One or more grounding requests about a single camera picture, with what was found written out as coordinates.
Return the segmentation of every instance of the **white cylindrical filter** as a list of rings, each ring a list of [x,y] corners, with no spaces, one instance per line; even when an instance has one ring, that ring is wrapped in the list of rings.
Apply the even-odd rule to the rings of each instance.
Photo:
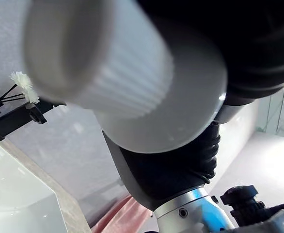
[[[172,82],[172,56],[133,0],[34,1],[24,46],[42,96],[113,116],[150,113]]]

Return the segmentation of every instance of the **black cable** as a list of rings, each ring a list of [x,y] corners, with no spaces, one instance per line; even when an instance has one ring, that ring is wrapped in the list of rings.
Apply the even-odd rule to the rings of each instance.
[[[22,95],[23,95],[23,94],[18,94],[18,95],[14,95],[14,96],[5,97],[5,98],[2,98],[2,100],[6,100],[6,99],[13,98],[13,97],[22,96]]]
[[[5,103],[5,102],[11,102],[11,101],[15,101],[15,100],[24,100],[24,99],[25,99],[25,97],[23,97],[23,98],[13,99],[13,100],[4,100],[4,101],[2,101],[2,103]]]
[[[14,84],[14,86],[11,87],[3,96],[0,97],[0,100],[3,99],[8,93],[10,93],[15,87],[17,87],[17,84]]]

